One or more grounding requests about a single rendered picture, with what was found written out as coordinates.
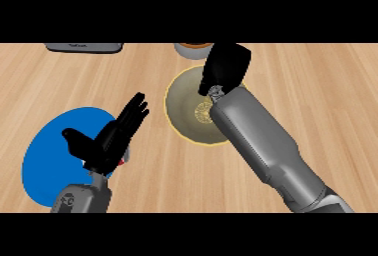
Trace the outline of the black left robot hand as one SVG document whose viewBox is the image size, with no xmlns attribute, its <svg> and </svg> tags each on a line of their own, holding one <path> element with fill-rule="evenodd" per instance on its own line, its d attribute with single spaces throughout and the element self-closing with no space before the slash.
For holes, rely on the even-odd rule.
<svg viewBox="0 0 378 256">
<path fill-rule="evenodd" d="M 106 176 L 115 170 L 147 114 L 144 94 L 137 92 L 116 119 L 107 122 L 94 139 L 73 128 L 62 131 L 69 154 L 84 161 L 88 171 Z"/>
</svg>

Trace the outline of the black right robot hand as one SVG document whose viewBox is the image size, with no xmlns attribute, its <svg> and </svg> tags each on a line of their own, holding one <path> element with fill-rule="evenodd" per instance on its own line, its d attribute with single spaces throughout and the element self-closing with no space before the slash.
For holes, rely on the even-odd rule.
<svg viewBox="0 0 378 256">
<path fill-rule="evenodd" d="M 227 94 L 242 82 L 249 62 L 251 51 L 242 45 L 215 43 L 203 65 L 197 93 L 206 96 L 209 88 L 220 85 Z"/>
</svg>

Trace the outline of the blue oval placemat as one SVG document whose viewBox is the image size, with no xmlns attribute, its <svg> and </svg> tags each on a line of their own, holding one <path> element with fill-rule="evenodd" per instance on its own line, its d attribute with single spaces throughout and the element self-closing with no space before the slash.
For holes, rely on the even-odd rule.
<svg viewBox="0 0 378 256">
<path fill-rule="evenodd" d="M 25 192 L 39 205 L 53 207 L 69 184 L 91 183 L 84 161 L 69 154 L 63 129 L 73 128 L 94 138 L 112 120 L 104 110 L 81 107 L 62 113 L 38 131 L 25 152 L 20 172 Z"/>
</svg>

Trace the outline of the beige bowl with yellow rim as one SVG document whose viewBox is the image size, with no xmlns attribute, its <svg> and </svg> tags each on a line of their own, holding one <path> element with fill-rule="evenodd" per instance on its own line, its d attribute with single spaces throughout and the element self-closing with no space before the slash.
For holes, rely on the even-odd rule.
<svg viewBox="0 0 378 256">
<path fill-rule="evenodd" d="M 183 70 L 172 79 L 163 96 L 163 112 L 177 135 L 190 143 L 214 147 L 228 143 L 209 117 L 212 101 L 197 94 L 202 66 Z"/>
</svg>

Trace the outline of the grey cup with brown content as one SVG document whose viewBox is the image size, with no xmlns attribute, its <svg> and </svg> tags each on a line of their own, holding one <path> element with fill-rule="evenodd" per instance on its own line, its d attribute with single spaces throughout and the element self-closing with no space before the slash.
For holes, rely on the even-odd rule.
<svg viewBox="0 0 378 256">
<path fill-rule="evenodd" d="M 181 57 L 190 60 L 200 60 L 205 59 L 209 51 L 211 51 L 212 44 L 187 44 L 187 43 L 175 43 L 174 49 Z"/>
</svg>

